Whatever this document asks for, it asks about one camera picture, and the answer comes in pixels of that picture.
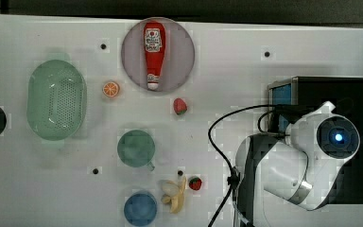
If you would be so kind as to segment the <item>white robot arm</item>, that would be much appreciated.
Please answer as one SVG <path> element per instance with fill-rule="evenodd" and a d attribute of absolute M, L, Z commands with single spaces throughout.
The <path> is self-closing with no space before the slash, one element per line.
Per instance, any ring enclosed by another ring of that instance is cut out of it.
<path fill-rule="evenodd" d="M 334 108 L 326 101 L 290 121 L 283 133 L 257 133 L 241 142 L 234 167 L 239 175 L 233 192 L 236 227 L 270 227 L 266 192 L 306 211 L 330 199 L 341 169 L 361 145 L 354 123 Z"/>

